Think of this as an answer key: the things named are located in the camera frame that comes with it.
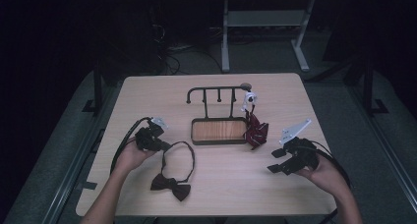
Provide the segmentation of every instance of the floor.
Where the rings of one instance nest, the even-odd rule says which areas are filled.
[[[306,34],[302,44],[311,71],[302,72],[292,52],[292,34],[283,30],[273,37],[253,36],[249,42],[232,43],[229,74],[297,73],[306,80],[337,64],[322,61],[329,32],[313,30]],[[180,43],[175,47],[178,49],[187,44]],[[222,74],[220,62],[219,43],[192,46],[173,51],[162,74]],[[417,223],[417,209],[412,205],[417,182],[417,158],[413,156],[417,154],[417,122],[379,73],[375,73],[374,98],[380,99],[389,113],[370,117],[361,104],[362,83],[356,86],[343,83],[346,70],[319,83],[305,83],[329,147],[350,175],[365,223]],[[86,102],[93,99],[92,74],[86,76],[5,223],[80,221],[75,207],[81,186],[99,149],[99,138],[105,131],[122,84],[103,85],[103,107],[94,116],[91,112],[83,112]],[[319,223],[324,217],[285,218],[288,223],[296,224]],[[152,221],[153,217],[115,219],[116,223]]]

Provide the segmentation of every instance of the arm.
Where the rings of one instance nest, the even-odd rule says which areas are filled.
[[[154,151],[139,150],[134,140],[129,140],[120,153],[116,166],[81,223],[113,223],[120,191],[129,173],[139,167]]]
[[[320,189],[334,197],[341,223],[362,223],[361,213],[359,212],[355,197],[343,177],[330,161],[319,154],[317,156],[319,166],[316,170],[301,169],[297,174],[307,178]]]

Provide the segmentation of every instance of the white tag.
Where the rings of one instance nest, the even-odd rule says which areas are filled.
[[[283,129],[281,140],[279,141],[279,143],[281,145],[284,145],[290,140],[293,140],[295,137],[297,137],[298,134],[301,133],[301,131],[303,131],[307,126],[309,126],[311,122],[312,122],[311,119],[306,119],[304,123],[297,124],[289,128]]]
[[[158,126],[160,126],[163,129],[168,129],[168,125],[166,125],[165,122],[163,122],[162,118],[152,118],[152,119],[150,119],[150,121],[157,124]]]

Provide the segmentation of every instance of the wooden table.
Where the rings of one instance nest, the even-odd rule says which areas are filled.
[[[268,142],[256,150],[248,144],[192,145],[196,168],[191,176],[191,192],[182,202],[170,190],[151,191],[151,180],[159,173],[162,152],[149,158],[133,171],[123,187],[116,215],[139,216],[233,216],[326,214],[335,209],[329,194],[306,179],[291,174],[272,174],[267,167],[289,157],[274,158],[280,148],[284,128],[304,122],[312,123],[299,138],[315,140],[327,146],[306,90],[295,74],[205,75],[178,77],[131,77],[125,80],[92,164],[88,182],[94,190],[83,189],[77,213],[85,215],[97,198],[108,176],[113,155],[131,126],[143,117],[162,117],[169,129],[159,138],[169,143],[191,142],[191,125],[205,116],[202,94],[193,93],[186,103],[189,89],[197,86],[252,85],[258,96],[255,114],[269,123]],[[245,91],[236,90],[233,116],[240,110]],[[230,93],[222,92],[222,99]],[[208,115],[228,117],[229,100],[218,103],[217,92],[208,91]],[[192,158],[187,146],[174,146],[166,153],[166,177],[184,179]]]

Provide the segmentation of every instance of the bow tie rack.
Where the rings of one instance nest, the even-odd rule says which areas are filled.
[[[244,117],[233,117],[233,106],[236,102],[236,90],[251,92],[250,84],[239,86],[208,86],[194,87],[187,93],[187,103],[191,103],[191,93],[200,91],[203,93],[203,104],[205,106],[205,117],[195,118],[192,121],[191,139],[194,145],[213,145],[213,144],[238,144],[246,143],[243,134],[247,130],[247,120]],[[228,117],[209,117],[208,113],[208,92],[217,92],[217,102],[221,102],[221,93],[231,91],[230,114]]]

